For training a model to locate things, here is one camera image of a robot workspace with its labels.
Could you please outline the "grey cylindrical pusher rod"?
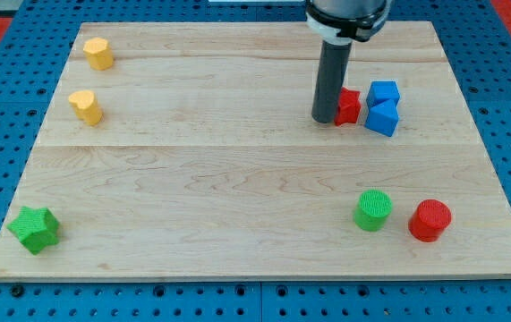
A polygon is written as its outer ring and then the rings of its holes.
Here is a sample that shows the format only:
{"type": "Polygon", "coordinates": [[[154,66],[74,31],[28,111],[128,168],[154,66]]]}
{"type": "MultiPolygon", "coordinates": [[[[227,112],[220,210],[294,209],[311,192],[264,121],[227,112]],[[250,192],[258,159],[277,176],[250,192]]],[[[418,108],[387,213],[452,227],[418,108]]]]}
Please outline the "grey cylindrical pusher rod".
{"type": "Polygon", "coordinates": [[[351,43],[339,46],[322,42],[311,110],[318,123],[334,122],[351,48],[351,43]]]}

